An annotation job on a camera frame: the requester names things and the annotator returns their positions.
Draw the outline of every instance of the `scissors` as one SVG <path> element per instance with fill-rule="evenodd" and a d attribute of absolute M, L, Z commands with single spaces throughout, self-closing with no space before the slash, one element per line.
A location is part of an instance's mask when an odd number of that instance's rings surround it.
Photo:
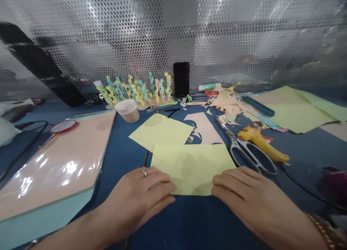
<path fill-rule="evenodd" d="M 230 146 L 230 154 L 234 162 L 238 165 L 239 162 L 236 160 L 233 150 L 237 150 L 240 152 L 240 154 L 248 161 L 250 164 L 251 169 L 254 171 L 262 174 L 262 172 L 276 175 L 277 174 L 277 167 L 275 166 L 274 162 L 267 156 L 266 153 L 264 153 L 258 146 L 254 145 L 253 143 L 246 142 L 242 140 L 241 138 L 237 137 L 229 128 L 225 126 L 219 119 L 217 119 L 220 126 L 225 130 L 229 138 L 231 139 L 231 146 Z M 255 150 L 257 150 L 260 154 L 264 155 L 264 157 L 269 161 L 269 167 L 265 168 L 260 161 L 254 156 L 254 154 L 249 150 L 249 147 L 253 147 Z"/>

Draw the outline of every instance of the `gold bracelet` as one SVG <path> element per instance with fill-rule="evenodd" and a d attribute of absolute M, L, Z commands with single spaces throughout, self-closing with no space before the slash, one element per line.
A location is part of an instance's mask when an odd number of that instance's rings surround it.
<path fill-rule="evenodd" d="M 312 217 L 311 215 L 305 213 L 309 218 L 310 220 L 312 220 L 312 222 L 316 225 L 316 227 L 319 229 L 319 232 L 321 232 L 321 234 L 323 235 L 323 237 L 325 238 L 325 241 L 329 247 L 330 250 L 335 250 L 335 245 L 334 243 L 332 242 L 332 240 L 330 239 L 330 237 L 328 236 L 328 234 L 326 233 L 326 231 L 324 230 L 324 228 L 321 226 L 321 224 L 314 218 Z"/>

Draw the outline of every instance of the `paper cup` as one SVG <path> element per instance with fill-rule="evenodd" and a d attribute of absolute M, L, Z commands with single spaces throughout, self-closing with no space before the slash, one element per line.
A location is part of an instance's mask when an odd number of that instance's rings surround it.
<path fill-rule="evenodd" d="M 133 99 L 127 99 L 119 102 L 116 104 L 115 110 L 127 122 L 136 122 L 140 118 L 136 102 Z"/>

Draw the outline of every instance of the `black smartphone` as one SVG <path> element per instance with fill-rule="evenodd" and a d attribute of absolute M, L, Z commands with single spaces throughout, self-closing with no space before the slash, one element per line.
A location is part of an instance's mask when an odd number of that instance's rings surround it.
<path fill-rule="evenodd" d="M 173 85 L 176 98 L 186 97 L 189 94 L 189 62 L 173 64 Z"/>

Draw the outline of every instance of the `black cable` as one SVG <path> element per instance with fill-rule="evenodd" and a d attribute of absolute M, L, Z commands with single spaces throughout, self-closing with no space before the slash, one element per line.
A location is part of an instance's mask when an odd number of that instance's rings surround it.
<path fill-rule="evenodd" d="M 29 125 L 38 123 L 38 122 L 44 122 L 45 124 L 43 125 L 42 129 L 37 133 L 37 135 L 35 136 L 35 138 L 27 145 L 27 147 L 24 148 L 24 150 L 18 154 L 18 156 L 10 163 L 10 165 L 7 167 L 7 169 L 2 173 L 2 175 L 0 176 L 0 184 L 3 182 L 3 180 L 6 178 L 7 174 L 9 173 L 9 171 L 11 170 L 12 166 L 20 159 L 20 157 L 22 157 L 24 155 L 25 152 L 27 152 L 27 150 L 33 146 L 33 144 L 37 141 L 37 139 L 39 138 L 39 136 L 42 134 L 42 132 L 44 131 L 44 129 L 46 129 L 47 125 L 49 124 L 47 121 L 33 121 L 33 122 L 28 122 L 25 124 L 21 124 L 21 125 L 15 125 L 16 128 L 22 130 L 24 128 L 26 128 Z"/>
<path fill-rule="evenodd" d="M 298 185 L 302 190 L 304 190 L 305 192 L 307 192 L 308 194 L 310 194 L 312 197 L 316 198 L 317 200 L 329 205 L 330 207 L 334 207 L 338 210 L 342 210 L 342 211 L 346 211 L 347 212 L 347 209 L 343 208 L 343 207 L 340 207 L 338 205 L 335 205 L 333 203 L 330 203 L 329 201 L 326 201 L 325 199 L 322 199 L 316 195 L 314 195 L 312 192 L 308 191 L 303 185 L 299 184 L 295 179 L 293 179 L 289 174 L 288 172 L 286 171 L 286 169 L 284 168 L 283 165 L 279 165 L 280 169 L 287 175 L 287 177 L 292 181 L 294 182 L 296 185 Z"/>

